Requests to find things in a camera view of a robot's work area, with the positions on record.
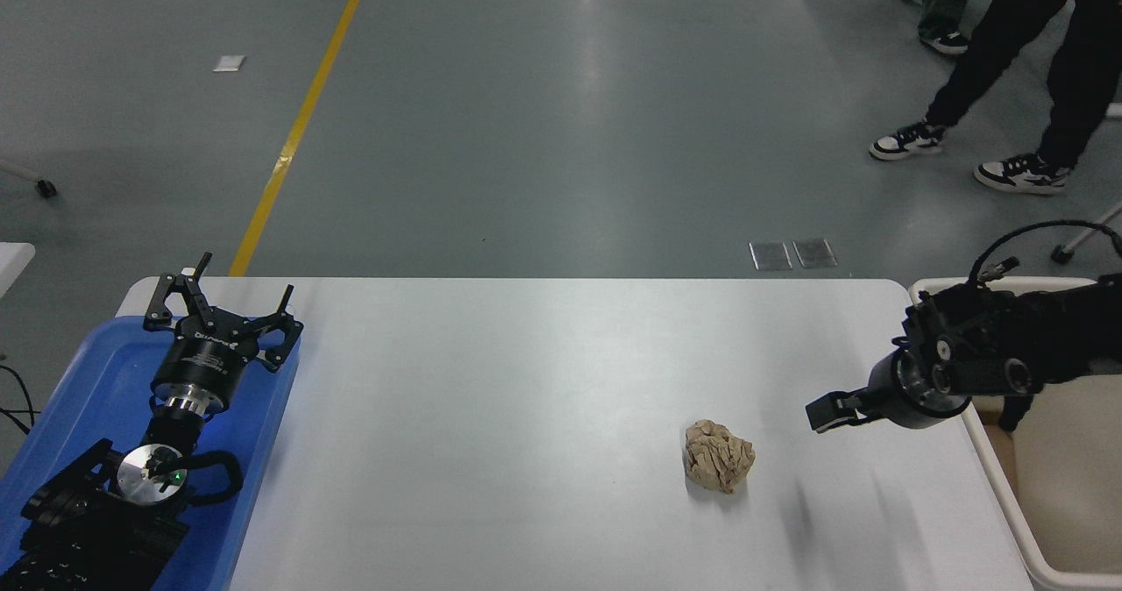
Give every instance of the blue tray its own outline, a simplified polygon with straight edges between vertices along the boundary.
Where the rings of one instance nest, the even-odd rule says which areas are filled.
[[[19,539],[30,521],[19,511],[46,480],[104,436],[113,441],[118,452],[129,452],[140,443],[151,417],[148,386],[172,340],[172,332],[145,332],[140,316],[118,316],[90,332],[82,342],[0,480],[0,572],[21,554]],[[264,348],[279,343],[277,332],[261,340]],[[265,371],[260,363],[250,363],[233,406],[203,427],[197,452],[232,452],[241,463],[246,483],[233,499],[187,508],[178,517],[191,529],[154,590],[221,591],[228,587],[296,375],[298,348],[296,343],[276,375]],[[215,492],[226,486],[226,471],[193,471],[188,482],[200,493]]]

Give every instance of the robotic arm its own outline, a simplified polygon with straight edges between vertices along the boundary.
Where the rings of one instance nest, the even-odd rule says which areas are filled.
[[[259,360],[277,371],[303,324],[286,311],[292,286],[276,312],[257,320],[211,306],[199,287],[210,258],[203,255],[187,275],[160,276],[145,314],[145,331],[175,339],[151,380],[151,418],[140,443],[117,452],[100,440],[35,492],[20,511],[31,521],[20,541],[25,553],[0,575],[0,589],[150,589],[187,534],[177,520],[185,508],[241,490],[237,458],[195,454],[196,442],[204,424],[230,407],[248,364]],[[187,307],[181,320],[166,306],[172,295]],[[284,341],[261,350],[258,340],[268,332],[283,332]],[[211,467],[224,468],[229,486],[199,495],[190,472]]]
[[[1006,234],[978,258],[965,284],[921,294],[907,308],[904,335],[874,364],[867,387],[807,404],[810,427],[826,432],[888,418],[920,430],[962,414],[971,396],[1005,396],[999,425],[1012,432],[1046,384],[1122,371],[1122,273],[1066,292],[1014,296],[986,287],[1017,267],[1017,259],[1006,259],[982,271],[995,248],[1054,224],[1104,231],[1122,256],[1122,239],[1098,223],[1038,223]]]

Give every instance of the black cable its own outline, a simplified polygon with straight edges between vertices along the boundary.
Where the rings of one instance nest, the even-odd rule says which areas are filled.
[[[27,384],[24,382],[22,376],[19,376],[19,372],[12,370],[12,368],[7,367],[7,364],[0,364],[0,370],[3,370],[6,372],[10,372],[11,376],[15,376],[16,382],[19,384],[20,390],[24,391],[24,400],[27,400],[27,415],[30,416],[30,418],[31,418],[31,426],[34,427],[35,426],[35,415],[38,414],[38,412],[36,412],[35,407],[31,406],[31,395],[28,394],[28,391],[27,391]]]
[[[17,418],[17,416],[12,416],[11,412],[8,412],[7,408],[0,407],[0,414],[8,416],[9,421],[16,423],[16,426],[19,427],[19,431],[24,432],[24,435],[27,435],[29,434],[29,432],[31,432],[31,427],[28,427],[27,424],[24,424],[19,418]]]
[[[997,251],[1001,244],[1005,244],[1009,240],[1014,239],[1017,236],[1026,234],[1028,231],[1033,231],[1033,229],[1041,228],[1089,228],[1094,231],[1102,231],[1103,234],[1110,237],[1111,244],[1114,247],[1114,252],[1118,252],[1119,257],[1122,258],[1122,236],[1118,234],[1118,231],[1105,227],[1103,223],[1091,223],[1088,220],[1069,220],[1069,219],[1058,219],[1058,220],[1046,220],[1042,223],[1027,224],[1024,228],[1013,229],[1009,234],[1002,236],[1001,239],[995,240],[993,244],[986,248],[986,251],[982,251],[982,256],[974,260],[974,267],[971,267],[971,275],[966,278],[966,284],[973,284],[977,286],[978,274],[982,273],[982,268],[985,267],[985,260],[990,258],[993,251]]]

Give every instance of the black pants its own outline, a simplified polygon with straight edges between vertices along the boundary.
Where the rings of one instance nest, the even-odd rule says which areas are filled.
[[[927,109],[930,123],[954,127],[988,91],[1027,43],[1036,38],[1067,0],[993,0],[974,30],[950,80]],[[1122,71],[1119,0],[1075,0],[1067,35],[1052,57],[1048,92],[1051,120],[1037,153],[1074,167],[1091,133],[1103,121]]]

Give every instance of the shoe sole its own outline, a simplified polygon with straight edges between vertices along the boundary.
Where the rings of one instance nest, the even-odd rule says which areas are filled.
[[[966,49],[968,49],[968,47],[942,47],[942,45],[939,45],[938,43],[934,43],[934,40],[928,40],[926,38],[919,39],[919,43],[927,45],[931,49],[935,49],[936,52],[940,53],[942,56],[962,56],[963,54],[966,53]]]
[[[941,151],[942,147],[926,147],[911,148],[911,150],[901,150],[899,153],[886,153],[884,150],[877,150],[876,142],[873,142],[872,147],[868,147],[868,156],[879,160],[879,163],[894,163],[894,160],[908,159],[908,157],[913,155],[938,155],[938,153]]]
[[[1010,195],[1038,195],[1038,196],[1051,196],[1058,195],[1064,191],[1064,187],[1022,187],[1022,186],[1010,186],[1009,183],[1000,183],[1000,181],[994,181],[988,178],[985,173],[982,172],[982,166],[974,168],[974,179],[978,179],[978,183],[983,184],[985,187],[991,187],[993,191],[1008,192]]]

